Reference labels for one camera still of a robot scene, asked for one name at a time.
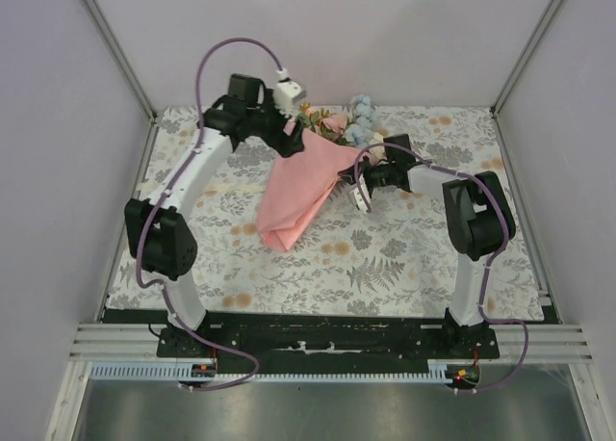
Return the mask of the pink fake rose stem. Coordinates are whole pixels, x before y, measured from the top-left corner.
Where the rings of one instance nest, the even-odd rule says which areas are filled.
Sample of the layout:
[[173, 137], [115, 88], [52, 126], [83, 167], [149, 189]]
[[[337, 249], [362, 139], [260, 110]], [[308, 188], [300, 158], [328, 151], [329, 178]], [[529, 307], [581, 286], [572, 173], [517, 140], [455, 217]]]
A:
[[328, 141], [338, 143], [348, 126], [346, 114], [332, 114], [319, 120], [318, 133]]

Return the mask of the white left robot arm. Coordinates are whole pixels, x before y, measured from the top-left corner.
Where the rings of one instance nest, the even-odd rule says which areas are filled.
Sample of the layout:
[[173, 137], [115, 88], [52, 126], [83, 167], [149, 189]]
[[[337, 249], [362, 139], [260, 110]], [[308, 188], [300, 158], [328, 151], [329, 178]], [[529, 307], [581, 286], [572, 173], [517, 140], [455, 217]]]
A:
[[161, 287], [169, 321], [183, 328], [178, 344], [190, 356], [202, 356], [212, 346], [212, 333], [201, 326], [206, 309], [192, 275], [198, 246], [188, 226], [202, 190], [250, 137], [284, 158], [304, 149], [302, 125], [288, 123], [305, 90], [286, 69], [277, 75], [272, 89], [259, 78], [231, 75], [227, 93], [199, 111], [198, 133], [164, 183], [145, 198], [130, 199], [124, 208], [136, 272], [155, 276], [138, 283], [142, 288]]

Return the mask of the pink wrapping paper sheet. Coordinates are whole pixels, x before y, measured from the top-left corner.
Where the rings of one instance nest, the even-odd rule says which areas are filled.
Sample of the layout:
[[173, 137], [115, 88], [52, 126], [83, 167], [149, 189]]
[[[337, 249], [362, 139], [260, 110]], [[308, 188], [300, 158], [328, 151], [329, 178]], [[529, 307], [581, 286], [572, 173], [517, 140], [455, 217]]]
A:
[[265, 245], [289, 251], [315, 218], [339, 180], [359, 156], [356, 147], [335, 144], [304, 129], [305, 149], [277, 158], [263, 193], [256, 226]]

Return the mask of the blue fake hydrangea stem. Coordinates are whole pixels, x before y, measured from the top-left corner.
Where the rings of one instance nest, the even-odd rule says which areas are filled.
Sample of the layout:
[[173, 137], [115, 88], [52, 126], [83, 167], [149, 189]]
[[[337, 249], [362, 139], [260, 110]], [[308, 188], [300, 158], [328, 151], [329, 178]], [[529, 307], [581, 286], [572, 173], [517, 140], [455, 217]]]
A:
[[372, 99], [365, 94], [354, 96], [347, 117], [348, 123], [343, 134], [345, 141], [358, 148], [367, 146], [380, 127], [378, 111]]

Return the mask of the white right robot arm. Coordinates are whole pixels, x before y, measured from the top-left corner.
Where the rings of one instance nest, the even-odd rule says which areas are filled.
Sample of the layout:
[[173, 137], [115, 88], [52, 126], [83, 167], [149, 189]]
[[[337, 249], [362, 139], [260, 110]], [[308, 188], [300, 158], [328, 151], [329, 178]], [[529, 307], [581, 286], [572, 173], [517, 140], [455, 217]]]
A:
[[406, 135], [379, 146], [385, 150], [385, 159], [373, 164], [368, 153], [376, 146], [369, 145], [339, 176], [352, 185], [351, 199], [366, 213], [372, 210], [373, 191], [387, 187], [427, 195], [444, 206], [449, 241], [458, 261], [440, 342], [447, 355], [463, 357], [487, 337], [484, 303], [490, 270], [516, 234], [500, 178], [492, 171], [472, 175], [429, 162], [411, 150]]

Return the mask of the orange fake rose stem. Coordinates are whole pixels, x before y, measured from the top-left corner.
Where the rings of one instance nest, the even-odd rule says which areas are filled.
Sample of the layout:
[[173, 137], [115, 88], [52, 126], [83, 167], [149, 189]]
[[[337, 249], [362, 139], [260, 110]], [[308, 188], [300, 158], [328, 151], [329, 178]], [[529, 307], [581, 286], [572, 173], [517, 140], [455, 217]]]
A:
[[305, 127], [315, 133], [320, 133], [328, 129], [326, 121], [330, 118], [330, 111], [314, 107], [310, 103], [302, 103], [299, 106], [297, 117]]

